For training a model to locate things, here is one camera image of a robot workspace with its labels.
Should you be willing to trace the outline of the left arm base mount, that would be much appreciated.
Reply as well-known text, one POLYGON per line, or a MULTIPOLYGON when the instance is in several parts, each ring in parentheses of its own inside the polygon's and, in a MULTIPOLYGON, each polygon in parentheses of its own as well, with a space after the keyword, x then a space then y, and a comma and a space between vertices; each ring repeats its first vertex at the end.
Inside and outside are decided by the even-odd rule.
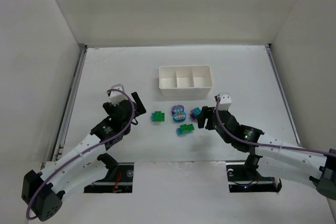
POLYGON ((84 188, 87 194, 128 194, 133 190, 134 163, 118 163, 108 154, 102 154, 99 161, 106 165, 104 178, 97 180, 84 188))

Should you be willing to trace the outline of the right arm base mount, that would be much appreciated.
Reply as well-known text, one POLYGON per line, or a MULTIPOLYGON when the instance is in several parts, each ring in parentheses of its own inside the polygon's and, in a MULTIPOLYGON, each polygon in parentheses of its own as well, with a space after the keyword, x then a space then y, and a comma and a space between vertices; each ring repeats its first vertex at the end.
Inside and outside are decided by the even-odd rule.
POLYGON ((259 157, 249 154, 245 161, 226 162, 228 188, 230 193, 278 193, 282 182, 278 178, 260 175, 259 157))

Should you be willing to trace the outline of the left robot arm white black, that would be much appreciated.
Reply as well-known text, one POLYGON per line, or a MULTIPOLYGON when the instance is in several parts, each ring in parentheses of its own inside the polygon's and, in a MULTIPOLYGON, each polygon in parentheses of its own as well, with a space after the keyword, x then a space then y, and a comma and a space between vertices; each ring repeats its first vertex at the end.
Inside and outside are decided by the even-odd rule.
POLYGON ((127 95, 112 88, 103 104, 107 117, 71 151, 42 170, 29 171, 23 180, 22 200, 27 204, 26 219, 46 221, 72 194, 88 185, 118 174, 119 163, 108 150, 130 133, 136 118, 146 113, 137 92, 127 95))

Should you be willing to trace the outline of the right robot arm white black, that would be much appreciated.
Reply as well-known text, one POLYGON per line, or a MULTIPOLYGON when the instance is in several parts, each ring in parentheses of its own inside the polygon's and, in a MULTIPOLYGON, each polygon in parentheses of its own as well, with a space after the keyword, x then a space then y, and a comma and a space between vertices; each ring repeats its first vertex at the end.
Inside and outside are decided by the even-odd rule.
POLYGON ((214 130, 234 149, 247 153, 250 176, 278 177, 307 185, 335 199, 335 150, 327 152, 291 145, 260 129, 239 124, 228 111, 204 106, 197 115, 198 128, 214 130))

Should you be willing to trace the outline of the small teal lego brick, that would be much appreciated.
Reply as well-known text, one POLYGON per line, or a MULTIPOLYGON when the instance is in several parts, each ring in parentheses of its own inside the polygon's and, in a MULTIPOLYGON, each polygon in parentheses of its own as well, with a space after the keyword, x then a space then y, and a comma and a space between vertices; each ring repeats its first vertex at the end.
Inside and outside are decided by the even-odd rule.
POLYGON ((195 115, 199 115, 199 114, 201 113, 201 109, 198 108, 198 107, 196 107, 196 108, 194 108, 194 109, 192 110, 192 112, 193 112, 193 114, 195 114, 195 115))

